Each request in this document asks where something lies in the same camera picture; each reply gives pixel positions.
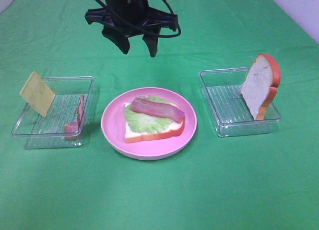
transparent tray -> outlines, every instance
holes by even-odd
[[[46,117],[26,103],[12,129],[12,136],[24,139],[26,149],[81,146],[84,141],[81,133],[89,121],[93,99],[93,77],[51,77],[43,80],[56,94]],[[77,107],[82,94],[84,109],[79,127],[66,133],[65,124],[77,121]]]
[[[270,133],[277,129],[281,117],[271,103],[264,120],[254,120],[240,94],[246,67],[207,70],[199,73],[203,94],[218,136]]]

cheese slice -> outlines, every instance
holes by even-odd
[[[20,95],[43,117],[46,116],[55,97],[55,93],[36,72],[31,73]]]

green tablecloth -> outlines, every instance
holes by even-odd
[[[0,229],[319,229],[318,44],[271,0],[169,3],[182,35],[160,39],[155,58],[141,36],[124,55],[88,25],[93,0],[15,0],[1,13]],[[279,130],[220,138],[198,73],[249,67],[260,52],[282,70]],[[25,150],[11,137],[32,71],[95,77],[87,145]],[[189,145],[159,161],[119,154],[100,129],[113,98],[144,86],[180,93],[197,113]]]

